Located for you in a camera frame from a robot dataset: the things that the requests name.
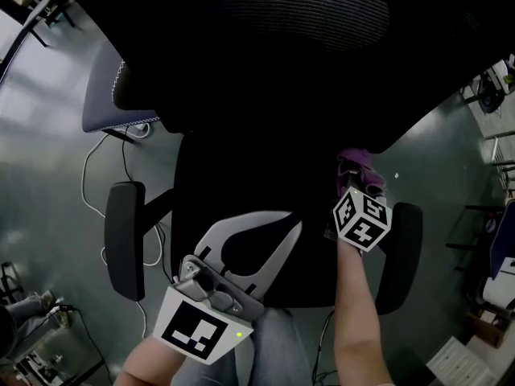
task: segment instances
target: person's left arm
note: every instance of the person's left arm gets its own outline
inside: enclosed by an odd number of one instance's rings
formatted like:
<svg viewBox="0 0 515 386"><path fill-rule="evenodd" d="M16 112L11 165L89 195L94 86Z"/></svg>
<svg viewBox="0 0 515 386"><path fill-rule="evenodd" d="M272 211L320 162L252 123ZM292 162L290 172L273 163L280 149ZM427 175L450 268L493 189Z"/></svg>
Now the person's left arm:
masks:
<svg viewBox="0 0 515 386"><path fill-rule="evenodd" d="M185 357L151 336L130 353L114 386L170 386Z"/></svg>

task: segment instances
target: gray floor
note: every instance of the gray floor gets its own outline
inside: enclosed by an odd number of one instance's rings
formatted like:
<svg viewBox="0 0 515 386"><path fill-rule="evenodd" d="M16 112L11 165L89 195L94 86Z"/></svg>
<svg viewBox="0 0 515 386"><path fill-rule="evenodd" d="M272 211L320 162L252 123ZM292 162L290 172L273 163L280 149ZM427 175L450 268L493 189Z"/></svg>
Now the gray floor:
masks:
<svg viewBox="0 0 515 386"><path fill-rule="evenodd" d="M103 219L80 198L84 157L101 137L83 133L80 119L89 69L103 35L80 8L73 7L70 15L77 29L64 22L50 30L38 25L51 47L43 48L29 35L0 86L0 260L14 263L28 289L53 289L83 310L115 373L141 338L142 316L135 304L111 289L100 258ZM160 124L153 127L148 139L126 147L129 171L146 184L148 199L173 186L181 141ZM85 191L100 209L111 184L126 180L121 146L108 138L90 159ZM399 311L381 317L385 357L396 381L462 330L467 309L459 294L463 276L453 268L466 259L445 248L445 242L470 238L477 218L463 214L465 204L502 200L495 175L483 163L486 156L476 121L456 95L374 157L388 181L389 205L417 204L425 222L410 296ZM145 258L152 261L158 253L155 234L146 236L145 247ZM374 293L383 264L379 250L365 256ZM151 331L167 282L159 267L146 268L145 277L142 305ZM327 312L294 310L310 361ZM320 371L334 368L333 333L330 326ZM105 374L91 382L104 383Z"/></svg>

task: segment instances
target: blue jeans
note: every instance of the blue jeans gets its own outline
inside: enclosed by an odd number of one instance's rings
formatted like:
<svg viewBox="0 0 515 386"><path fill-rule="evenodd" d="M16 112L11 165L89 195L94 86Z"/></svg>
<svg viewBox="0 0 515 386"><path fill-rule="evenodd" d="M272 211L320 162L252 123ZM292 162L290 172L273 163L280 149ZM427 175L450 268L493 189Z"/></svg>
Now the blue jeans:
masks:
<svg viewBox="0 0 515 386"><path fill-rule="evenodd" d="M252 340L255 355L250 386L311 386L306 351L293 317L286 310L267 309L254 323ZM171 384L238 386L234 350L211 366L186 359Z"/></svg>

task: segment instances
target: black armrest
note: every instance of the black armrest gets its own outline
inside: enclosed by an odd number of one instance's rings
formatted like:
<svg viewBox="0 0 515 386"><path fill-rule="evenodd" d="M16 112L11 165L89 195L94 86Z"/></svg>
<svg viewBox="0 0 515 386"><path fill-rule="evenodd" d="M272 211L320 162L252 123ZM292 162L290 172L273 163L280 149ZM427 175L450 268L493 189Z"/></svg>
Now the black armrest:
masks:
<svg viewBox="0 0 515 386"><path fill-rule="evenodd" d="M376 297L378 314L392 313L406 300L417 273L422 229L420 207L408 203L393 207L392 228L379 243L386 262Z"/></svg>
<svg viewBox="0 0 515 386"><path fill-rule="evenodd" d="M145 205L140 182L115 183L105 209L105 259L113 288L135 302L145 297L143 236L173 205L173 189Z"/></svg>

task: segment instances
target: white drawer unit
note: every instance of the white drawer unit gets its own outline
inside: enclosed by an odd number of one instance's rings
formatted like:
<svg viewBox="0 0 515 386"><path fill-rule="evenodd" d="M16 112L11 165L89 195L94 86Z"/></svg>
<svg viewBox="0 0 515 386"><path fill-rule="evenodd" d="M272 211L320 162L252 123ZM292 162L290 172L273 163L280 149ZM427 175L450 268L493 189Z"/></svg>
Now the white drawer unit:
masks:
<svg viewBox="0 0 515 386"><path fill-rule="evenodd" d="M444 386L493 386L497 382L488 366L454 337L427 367Z"/></svg>

